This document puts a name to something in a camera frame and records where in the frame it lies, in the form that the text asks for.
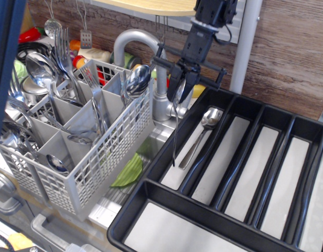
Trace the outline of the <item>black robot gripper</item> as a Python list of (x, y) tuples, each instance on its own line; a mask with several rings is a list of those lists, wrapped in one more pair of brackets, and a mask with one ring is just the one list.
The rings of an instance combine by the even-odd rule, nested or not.
[[(167, 90), (167, 98), (169, 101), (174, 100), (176, 90), (182, 80), (185, 80), (186, 83), (180, 98), (180, 103), (187, 98), (194, 85), (199, 83), (207, 88), (219, 90), (222, 78), (227, 72), (225, 69), (216, 67), (206, 61), (206, 57), (213, 40), (216, 39), (216, 33), (219, 32), (219, 28), (219, 26), (193, 21), (182, 50), (172, 48), (164, 43), (158, 44), (159, 53), (165, 50), (180, 57), (176, 63), (161, 59), (157, 56), (153, 58), (153, 63), (168, 69), (170, 72), (169, 87)], [(202, 76), (201, 66), (217, 71), (219, 73), (217, 79), (214, 81)]]

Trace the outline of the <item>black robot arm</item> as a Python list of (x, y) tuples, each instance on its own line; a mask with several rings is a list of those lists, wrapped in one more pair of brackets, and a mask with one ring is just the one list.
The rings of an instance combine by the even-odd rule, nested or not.
[(236, 15), (237, 1), (197, 1), (194, 7), (195, 17), (191, 20), (192, 27), (182, 50), (158, 44), (157, 55), (153, 63), (166, 68), (170, 73), (167, 99), (175, 100), (180, 84), (185, 87), (180, 101), (183, 102), (193, 87), (202, 84), (207, 88), (219, 90), (221, 81), (227, 71), (206, 61), (213, 41), (226, 45), (229, 41), (217, 38), (222, 27), (232, 24)]

